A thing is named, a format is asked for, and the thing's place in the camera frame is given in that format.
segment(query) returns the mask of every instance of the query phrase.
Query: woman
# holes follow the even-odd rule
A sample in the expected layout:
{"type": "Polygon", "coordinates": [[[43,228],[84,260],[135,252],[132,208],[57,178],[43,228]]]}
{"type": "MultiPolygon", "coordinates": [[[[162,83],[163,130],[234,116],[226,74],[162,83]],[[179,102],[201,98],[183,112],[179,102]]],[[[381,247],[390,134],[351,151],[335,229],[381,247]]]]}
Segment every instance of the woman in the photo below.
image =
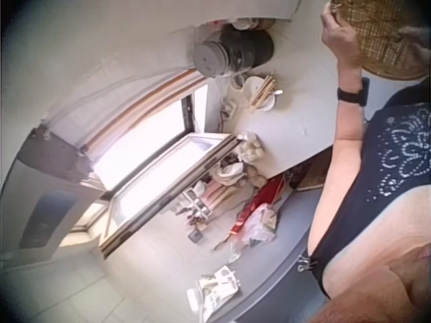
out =
{"type": "MultiPolygon", "coordinates": [[[[329,4],[321,17],[339,87],[357,94],[362,68],[354,29],[334,18],[329,4]]],[[[429,63],[429,53],[418,49],[429,63]]],[[[395,94],[366,131],[361,106],[339,101],[333,158],[308,241],[309,267],[326,295],[350,293],[376,273],[374,285],[396,280],[388,264],[431,242],[430,177],[429,79],[395,94]]]]}

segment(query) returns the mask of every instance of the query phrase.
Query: hand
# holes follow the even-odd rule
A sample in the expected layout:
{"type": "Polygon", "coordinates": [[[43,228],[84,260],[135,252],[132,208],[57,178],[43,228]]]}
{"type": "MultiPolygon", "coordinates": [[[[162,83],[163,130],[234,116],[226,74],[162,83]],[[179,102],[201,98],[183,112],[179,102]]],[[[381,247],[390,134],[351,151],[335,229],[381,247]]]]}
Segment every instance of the hand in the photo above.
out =
{"type": "Polygon", "coordinates": [[[411,47],[417,58],[424,64],[430,64],[431,57],[431,30],[427,27],[402,27],[400,35],[411,41],[411,47]]]}
{"type": "Polygon", "coordinates": [[[323,23],[322,42],[337,57],[340,69],[357,69],[361,67],[361,54],[356,32],[337,12],[333,17],[327,3],[321,14],[323,23]]]}

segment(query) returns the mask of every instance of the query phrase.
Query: jar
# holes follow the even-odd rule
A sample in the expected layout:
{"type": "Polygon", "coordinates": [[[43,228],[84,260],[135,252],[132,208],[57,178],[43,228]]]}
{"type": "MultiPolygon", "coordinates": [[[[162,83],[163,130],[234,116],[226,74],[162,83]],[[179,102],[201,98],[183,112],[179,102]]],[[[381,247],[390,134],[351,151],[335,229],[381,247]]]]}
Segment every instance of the jar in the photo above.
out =
{"type": "Polygon", "coordinates": [[[193,50],[196,69],[206,77],[231,76],[265,64],[274,43],[264,30],[236,30],[225,25],[193,50]]]}

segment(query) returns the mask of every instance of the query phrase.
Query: black watch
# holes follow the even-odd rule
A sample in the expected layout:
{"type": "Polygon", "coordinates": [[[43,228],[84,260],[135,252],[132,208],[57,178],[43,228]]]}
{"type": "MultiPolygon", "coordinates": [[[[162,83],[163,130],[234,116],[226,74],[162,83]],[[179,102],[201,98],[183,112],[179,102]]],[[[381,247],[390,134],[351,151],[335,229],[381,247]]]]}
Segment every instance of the black watch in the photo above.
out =
{"type": "Polygon", "coordinates": [[[349,103],[357,103],[361,107],[365,107],[366,103],[368,101],[368,89],[370,88],[370,79],[367,77],[362,78],[362,89],[359,93],[349,93],[346,91],[343,91],[342,89],[338,88],[337,90],[337,97],[338,100],[349,102],[349,103]]]}

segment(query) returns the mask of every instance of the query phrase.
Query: metal lid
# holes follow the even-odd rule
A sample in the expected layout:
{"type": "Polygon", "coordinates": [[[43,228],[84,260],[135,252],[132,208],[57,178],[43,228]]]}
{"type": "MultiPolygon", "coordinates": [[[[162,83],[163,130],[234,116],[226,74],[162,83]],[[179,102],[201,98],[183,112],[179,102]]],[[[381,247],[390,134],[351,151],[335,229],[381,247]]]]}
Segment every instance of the metal lid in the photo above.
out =
{"type": "Polygon", "coordinates": [[[228,68],[228,53],[218,42],[205,41],[198,44],[192,56],[196,69],[206,77],[222,75],[228,68]]]}

